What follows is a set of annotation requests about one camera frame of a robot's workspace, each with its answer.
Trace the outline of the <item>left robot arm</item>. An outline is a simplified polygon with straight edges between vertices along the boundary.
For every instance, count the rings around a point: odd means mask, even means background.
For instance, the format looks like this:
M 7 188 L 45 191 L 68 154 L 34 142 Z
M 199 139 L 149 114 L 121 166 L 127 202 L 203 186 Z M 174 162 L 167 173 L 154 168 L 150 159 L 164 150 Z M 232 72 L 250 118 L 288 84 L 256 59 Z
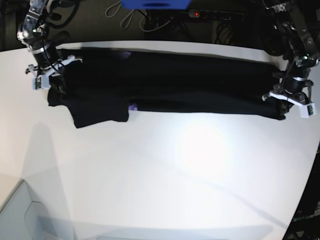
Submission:
M 318 65 L 320 51 L 308 30 L 305 17 L 297 0 L 264 0 L 267 10 L 276 19 L 279 31 L 284 35 L 287 47 L 284 59 L 288 60 L 285 71 L 274 75 L 280 79 L 262 100 L 275 98 L 299 107 L 312 106 L 313 82 L 309 79 L 311 68 Z

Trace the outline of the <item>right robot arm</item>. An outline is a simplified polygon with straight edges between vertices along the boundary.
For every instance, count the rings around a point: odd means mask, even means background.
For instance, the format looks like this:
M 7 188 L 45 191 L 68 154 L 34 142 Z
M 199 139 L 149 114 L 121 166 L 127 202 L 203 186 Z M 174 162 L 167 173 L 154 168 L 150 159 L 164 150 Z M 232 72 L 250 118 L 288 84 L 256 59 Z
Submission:
M 73 20 L 80 6 L 79 0 L 31 0 L 23 22 L 17 32 L 17 39 L 27 47 L 37 65 L 28 65 L 26 74 L 33 75 L 36 89 L 41 85 L 62 83 L 67 65 L 75 61 L 74 56 L 63 57 L 57 46 L 65 43 L 70 34 L 63 29 Z M 62 16 L 54 12 L 57 8 L 70 8 L 70 16 L 62 24 L 54 24 Z

